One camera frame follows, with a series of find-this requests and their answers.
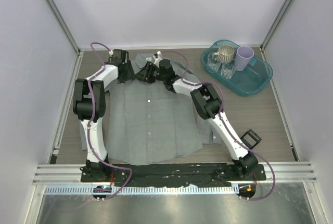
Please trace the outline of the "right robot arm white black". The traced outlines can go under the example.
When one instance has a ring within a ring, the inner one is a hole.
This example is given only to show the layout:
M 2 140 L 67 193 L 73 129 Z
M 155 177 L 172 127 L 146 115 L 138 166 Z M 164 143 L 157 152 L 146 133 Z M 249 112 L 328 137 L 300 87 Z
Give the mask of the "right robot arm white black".
M 186 68 L 179 76 L 169 59 L 154 63 L 147 61 L 135 74 L 135 78 L 150 84 L 162 81 L 168 91 L 191 97 L 199 117 L 208 121 L 225 143 L 234 163 L 236 176 L 242 180 L 248 179 L 259 164 L 257 157 L 229 123 L 223 101 L 215 90 L 216 86 L 210 82 L 195 83 L 184 79 L 187 70 Z

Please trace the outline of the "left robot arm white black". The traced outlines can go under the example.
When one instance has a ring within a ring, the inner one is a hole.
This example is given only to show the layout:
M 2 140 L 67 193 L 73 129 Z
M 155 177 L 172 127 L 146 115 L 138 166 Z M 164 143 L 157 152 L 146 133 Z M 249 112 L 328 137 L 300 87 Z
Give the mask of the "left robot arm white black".
M 115 170 L 131 172 L 130 168 L 110 164 L 104 145 L 105 89 L 113 81 L 125 82 L 134 78 L 126 50 L 114 49 L 109 54 L 108 62 L 97 72 L 87 78 L 78 78 L 74 83 L 73 112 L 83 128 L 87 145 L 85 166 L 80 168 L 82 182 L 107 181 Z

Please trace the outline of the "grey button-up shirt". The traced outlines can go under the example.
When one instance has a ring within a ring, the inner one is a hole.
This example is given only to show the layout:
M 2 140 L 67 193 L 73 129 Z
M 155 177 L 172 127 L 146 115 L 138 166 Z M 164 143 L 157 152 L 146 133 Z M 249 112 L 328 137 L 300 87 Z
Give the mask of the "grey button-up shirt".
M 168 91 L 161 82 L 113 81 L 105 91 L 110 93 L 110 117 L 104 145 L 115 160 L 160 163 L 222 141 L 194 112 L 189 96 Z

